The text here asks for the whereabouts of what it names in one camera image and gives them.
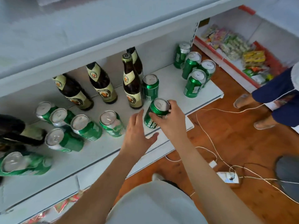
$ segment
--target green can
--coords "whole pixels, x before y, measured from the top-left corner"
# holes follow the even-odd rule
[[[198,52],[190,52],[186,58],[183,68],[183,79],[187,79],[189,74],[200,65],[202,56]]]
[[[151,119],[149,113],[153,112],[157,116],[163,117],[169,113],[169,109],[170,109],[170,104],[168,101],[166,101],[162,98],[156,98],[155,100],[153,100],[151,102],[147,112],[145,113],[144,124],[151,129],[155,129],[157,127],[157,123],[155,123]]]
[[[190,52],[191,44],[188,42],[181,42],[176,48],[176,54],[174,58],[174,66],[178,69],[183,69],[185,59]]]
[[[204,86],[205,82],[206,73],[203,70],[195,69],[194,71],[192,71],[184,90],[185,96],[189,98],[197,97],[200,89]]]
[[[12,152],[0,158],[0,176],[42,175],[52,166],[52,158],[33,152]]]
[[[126,131],[119,115],[111,110],[105,111],[100,115],[100,125],[112,137],[120,137]]]
[[[56,105],[48,101],[43,101],[38,104],[37,108],[35,109],[35,114],[39,119],[52,124],[50,115],[56,109],[58,109]]]
[[[74,133],[90,141],[95,141],[102,135],[102,128],[91,121],[86,115],[75,116],[72,119],[71,128]]]
[[[143,77],[144,98],[147,101],[153,101],[158,97],[159,79],[154,74],[149,74]]]
[[[70,126],[75,114],[70,110],[58,108],[50,115],[50,120],[55,127]]]
[[[55,128],[46,135],[45,144],[51,149],[62,152],[79,152],[84,146],[84,141],[73,131]]]
[[[203,86],[205,87],[205,85],[207,84],[208,81],[210,81],[212,75],[216,70],[216,64],[213,60],[203,60],[199,65],[198,69],[203,70],[206,73],[207,80]]]

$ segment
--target silver can top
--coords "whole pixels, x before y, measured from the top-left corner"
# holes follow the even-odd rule
[[[158,110],[163,112],[168,111],[170,108],[169,102],[162,98],[156,98],[154,100],[154,105]]]
[[[64,108],[58,108],[50,115],[50,120],[52,123],[62,122],[66,116],[68,115],[68,111]]]
[[[5,173],[9,173],[16,170],[24,170],[28,167],[28,164],[29,161],[20,152],[12,152],[3,159],[1,169]]]
[[[179,46],[180,46],[180,48],[181,49],[187,49],[187,50],[189,50],[190,48],[191,48],[191,44],[190,43],[188,43],[188,42],[181,42],[180,44],[179,44]]]
[[[205,78],[205,72],[200,69],[195,69],[194,71],[191,72],[191,77],[198,81],[202,81]]]
[[[71,127],[76,130],[84,129],[89,123],[89,119],[86,115],[77,115],[71,121]]]
[[[58,145],[64,137],[64,132],[60,128],[55,128],[51,130],[45,138],[45,143],[48,146]]]
[[[188,59],[191,60],[191,61],[200,61],[202,58],[202,56],[198,53],[198,52],[190,52],[188,54]]]
[[[100,115],[100,122],[105,126],[109,126],[113,124],[115,120],[116,120],[116,113],[114,111],[108,110]]]
[[[213,70],[216,67],[216,64],[212,60],[204,60],[201,63],[202,67],[207,70]]]
[[[48,101],[40,102],[35,110],[37,116],[43,116],[51,109],[51,103]]]
[[[147,85],[153,85],[158,81],[158,77],[154,74],[145,75],[143,77],[143,82]]]

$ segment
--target bottle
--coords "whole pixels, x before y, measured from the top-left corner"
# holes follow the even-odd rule
[[[53,80],[59,91],[81,110],[92,109],[94,102],[75,79],[62,74],[54,77]]]
[[[30,126],[13,116],[0,114],[0,142],[8,145],[28,144],[38,146],[44,143],[47,132]]]
[[[117,93],[114,90],[106,71],[96,62],[86,65],[89,80],[95,90],[101,95],[104,102],[113,104],[117,101]]]
[[[140,109],[144,103],[142,85],[133,65],[132,55],[128,52],[123,54],[123,88],[133,109]]]
[[[135,47],[127,49],[127,52],[132,55],[134,68],[136,69],[136,71],[139,75],[140,82],[142,83],[143,82],[142,81],[143,80],[143,68],[142,68],[142,63],[141,63],[140,57],[138,56]]]

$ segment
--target wooden floor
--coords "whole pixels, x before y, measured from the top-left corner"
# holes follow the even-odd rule
[[[214,101],[203,109],[218,108],[237,111],[232,104],[246,91],[219,66],[212,81],[224,92],[224,98]],[[264,178],[274,178],[272,169],[277,157],[283,154],[299,154],[299,135],[283,125],[262,131],[253,127],[254,122],[270,114],[271,112],[265,106],[238,114],[218,110],[198,110],[188,116],[195,125],[195,128],[188,132],[188,137],[194,146],[203,146],[214,151],[211,141],[196,121],[197,115],[201,126],[210,135],[224,161],[231,165],[245,165]],[[200,148],[198,151],[208,162],[214,159],[213,154]],[[176,151],[170,153],[168,158],[180,159]],[[267,168],[246,163],[257,163]],[[228,171],[228,167],[221,161],[218,161],[214,169],[215,171]],[[187,194],[191,195],[194,192],[182,163],[170,162],[163,157],[129,177],[123,184],[117,200],[132,188],[151,181],[151,176],[155,172],[177,183]],[[248,171],[243,173],[240,169],[237,172],[239,176],[243,174],[254,176]],[[299,204],[294,203],[263,180],[246,178],[242,184],[232,185],[231,188],[266,223],[299,223]],[[201,210],[197,195],[194,194],[191,198]]]

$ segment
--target held green can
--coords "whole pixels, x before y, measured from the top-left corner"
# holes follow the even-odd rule
[[[185,59],[190,52],[191,44],[188,42],[181,42],[176,48],[176,54],[174,59],[174,66],[178,69],[183,69]]]
[[[195,69],[194,71],[192,71],[184,90],[185,96],[189,98],[197,97],[197,94],[204,86],[205,82],[206,73],[203,70]]]
[[[105,111],[100,115],[100,125],[112,137],[120,137],[126,131],[119,115],[111,110]]]
[[[55,128],[47,134],[45,144],[51,149],[62,152],[79,152],[84,146],[84,141],[71,130],[63,131]]]
[[[207,82],[211,79],[212,75],[216,70],[216,64],[212,60],[204,60],[199,65],[198,69],[203,70],[206,73],[206,82],[203,87],[207,84]]]
[[[86,115],[77,115],[72,119],[71,128],[74,133],[95,141],[102,135],[102,128],[91,121]]]
[[[52,158],[33,152],[12,152],[0,158],[0,176],[42,175],[52,166]]]
[[[157,127],[157,123],[155,123],[151,119],[149,113],[153,112],[157,116],[163,117],[169,113],[169,109],[170,109],[170,104],[168,101],[166,101],[162,98],[156,98],[155,100],[153,100],[151,102],[147,112],[145,113],[144,124],[151,129],[155,129]]]
[[[38,104],[37,108],[35,109],[35,114],[39,119],[52,124],[50,115],[56,109],[58,109],[56,105],[48,101],[43,101]]]
[[[143,77],[144,98],[147,101],[153,101],[158,97],[159,79],[154,74],[149,74]]]
[[[183,68],[183,79],[187,79],[189,74],[200,65],[202,56],[198,52],[190,52],[186,58]]]
[[[58,108],[54,110],[50,115],[50,120],[55,127],[70,126],[75,114],[70,110],[64,108]]]

